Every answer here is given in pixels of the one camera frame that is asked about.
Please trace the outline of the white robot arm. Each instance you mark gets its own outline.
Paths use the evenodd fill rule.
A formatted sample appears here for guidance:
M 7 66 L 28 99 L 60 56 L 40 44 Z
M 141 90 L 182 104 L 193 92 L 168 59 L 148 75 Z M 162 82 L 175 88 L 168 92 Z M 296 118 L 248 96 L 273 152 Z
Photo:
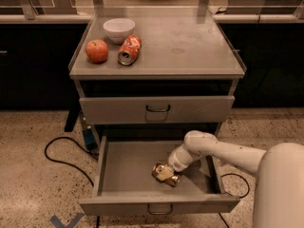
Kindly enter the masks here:
M 193 130 L 166 163 L 154 167 L 152 175 L 158 181 L 171 180 L 204 156 L 228 162 L 256 178 L 253 228 L 304 228 L 304 145 L 284 142 L 262 150 Z

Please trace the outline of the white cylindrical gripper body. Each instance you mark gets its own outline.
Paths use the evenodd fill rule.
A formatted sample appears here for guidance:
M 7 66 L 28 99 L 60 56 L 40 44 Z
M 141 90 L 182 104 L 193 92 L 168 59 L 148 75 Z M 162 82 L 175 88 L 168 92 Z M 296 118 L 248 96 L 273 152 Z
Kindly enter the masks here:
M 191 152 L 185 143 L 175 148 L 167 159 L 167 164 L 176 172 L 182 172 L 192 162 L 199 159 L 199 154 Z

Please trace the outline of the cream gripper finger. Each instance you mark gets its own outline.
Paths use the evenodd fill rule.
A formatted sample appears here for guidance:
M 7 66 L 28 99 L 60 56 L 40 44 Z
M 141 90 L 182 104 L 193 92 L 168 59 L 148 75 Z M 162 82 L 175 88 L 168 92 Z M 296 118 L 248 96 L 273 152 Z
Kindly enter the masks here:
M 156 174 L 159 181 L 165 181 L 174 175 L 174 170 L 170 166 L 159 165 L 156 168 Z

